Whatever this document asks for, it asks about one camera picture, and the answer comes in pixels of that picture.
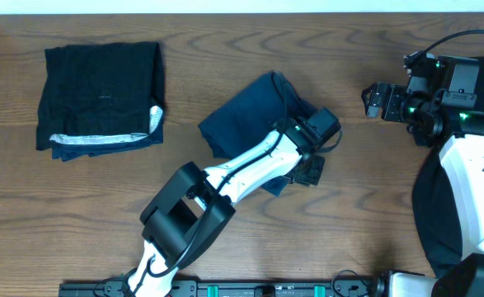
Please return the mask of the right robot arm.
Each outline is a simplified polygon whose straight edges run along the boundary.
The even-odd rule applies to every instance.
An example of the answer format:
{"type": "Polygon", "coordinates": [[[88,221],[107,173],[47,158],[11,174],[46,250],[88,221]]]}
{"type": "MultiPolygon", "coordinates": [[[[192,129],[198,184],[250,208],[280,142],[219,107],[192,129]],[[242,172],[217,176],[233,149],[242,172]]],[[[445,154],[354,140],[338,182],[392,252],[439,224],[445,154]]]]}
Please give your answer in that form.
{"type": "Polygon", "coordinates": [[[430,148],[412,191],[434,275],[387,271],[372,296],[484,296],[484,57],[413,54],[407,85],[362,91],[368,117],[400,122],[430,148]]]}

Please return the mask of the blue denim shorts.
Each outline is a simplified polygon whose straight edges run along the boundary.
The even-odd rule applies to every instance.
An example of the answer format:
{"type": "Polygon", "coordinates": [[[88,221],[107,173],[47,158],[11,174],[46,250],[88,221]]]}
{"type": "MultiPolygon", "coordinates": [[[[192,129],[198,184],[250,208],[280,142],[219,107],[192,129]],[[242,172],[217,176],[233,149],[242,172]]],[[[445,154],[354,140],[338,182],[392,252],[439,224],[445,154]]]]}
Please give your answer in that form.
{"type": "Polygon", "coordinates": [[[259,144],[274,123],[288,117],[307,119],[316,108],[301,99],[293,85],[270,72],[241,90],[199,124],[216,158],[235,158],[259,144]]]}

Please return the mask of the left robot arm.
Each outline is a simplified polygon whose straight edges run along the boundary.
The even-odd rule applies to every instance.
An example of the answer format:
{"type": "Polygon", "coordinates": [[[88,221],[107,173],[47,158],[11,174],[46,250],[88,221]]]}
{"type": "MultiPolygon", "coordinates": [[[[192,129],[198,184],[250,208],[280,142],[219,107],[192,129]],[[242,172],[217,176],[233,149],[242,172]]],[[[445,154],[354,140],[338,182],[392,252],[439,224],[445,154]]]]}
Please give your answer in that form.
{"type": "Polygon", "coordinates": [[[329,151],[341,136],[339,120],[321,109],[310,118],[288,118],[238,157],[200,169],[180,167],[140,215],[144,251],[123,281],[125,296],[166,296],[174,275],[200,257],[235,213],[234,206],[265,183],[318,184],[329,151]]]}

